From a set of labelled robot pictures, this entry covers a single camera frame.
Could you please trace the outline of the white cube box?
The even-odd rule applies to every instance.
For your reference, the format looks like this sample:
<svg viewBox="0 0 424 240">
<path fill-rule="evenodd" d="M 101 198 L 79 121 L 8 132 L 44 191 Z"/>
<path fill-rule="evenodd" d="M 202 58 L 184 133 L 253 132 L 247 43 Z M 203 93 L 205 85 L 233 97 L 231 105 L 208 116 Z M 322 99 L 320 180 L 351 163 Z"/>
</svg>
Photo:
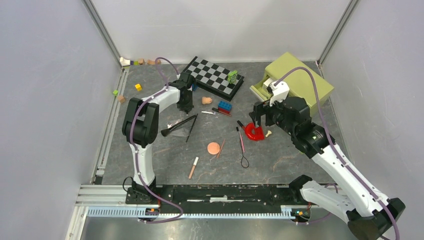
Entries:
<svg viewBox="0 0 424 240">
<path fill-rule="evenodd" d="M 268 87 L 269 87 L 269 86 L 270 86 L 273 82 L 274 82 L 274 80 L 273 80 L 273 79 L 268 78 L 267 80 L 265 80 L 265 81 L 262 83 L 262 88 L 263 88 L 265 91 L 267 91 Z"/>
</svg>

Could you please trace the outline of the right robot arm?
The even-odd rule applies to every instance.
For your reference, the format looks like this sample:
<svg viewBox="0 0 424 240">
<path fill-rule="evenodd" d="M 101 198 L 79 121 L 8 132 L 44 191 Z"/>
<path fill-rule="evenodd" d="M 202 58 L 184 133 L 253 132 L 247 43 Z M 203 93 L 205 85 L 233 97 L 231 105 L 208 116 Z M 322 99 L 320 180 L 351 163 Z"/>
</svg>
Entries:
<svg viewBox="0 0 424 240">
<path fill-rule="evenodd" d="M 389 229 L 394 230 L 395 239 L 400 239 L 397 221 L 405 204 L 379 191 L 355 168 L 330 135 L 326 122 L 318 125 L 312 121 L 304 98 L 257 102 L 249 116 L 254 124 L 265 116 L 267 126 L 276 125 L 289 134 L 293 145 L 325 170 L 347 195 L 343 198 L 301 175 L 289 184 L 288 196 L 293 203 L 317 204 L 343 220 L 358 240 L 384 240 Z"/>
</svg>

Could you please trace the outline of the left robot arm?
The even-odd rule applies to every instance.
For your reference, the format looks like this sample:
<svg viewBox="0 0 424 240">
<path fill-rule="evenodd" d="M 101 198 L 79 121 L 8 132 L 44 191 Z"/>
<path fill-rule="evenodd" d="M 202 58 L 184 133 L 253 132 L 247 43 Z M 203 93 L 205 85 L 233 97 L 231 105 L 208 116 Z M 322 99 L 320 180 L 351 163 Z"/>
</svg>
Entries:
<svg viewBox="0 0 424 240">
<path fill-rule="evenodd" d="M 160 113 L 176 105 L 179 111 L 188 114 L 194 108 L 192 85 L 196 83 L 194 76 L 183 72 L 158 92 L 142 99 L 133 97 L 128 102 L 122 134 L 133 156 L 134 177 L 130 190 L 145 204 L 157 198 L 152 147 L 159 131 Z"/>
</svg>

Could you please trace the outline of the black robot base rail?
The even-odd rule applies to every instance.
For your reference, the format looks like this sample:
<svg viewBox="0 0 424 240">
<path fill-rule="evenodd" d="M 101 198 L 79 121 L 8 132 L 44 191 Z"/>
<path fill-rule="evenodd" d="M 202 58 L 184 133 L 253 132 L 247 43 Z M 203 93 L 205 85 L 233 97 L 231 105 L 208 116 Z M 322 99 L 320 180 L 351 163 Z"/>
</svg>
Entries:
<svg viewBox="0 0 424 240">
<path fill-rule="evenodd" d="M 142 186 L 129 187 L 125 203 L 159 206 L 161 214 L 277 214 L 281 206 L 303 206 L 308 202 L 288 185 L 219 184 L 157 185 L 154 197 Z"/>
</svg>

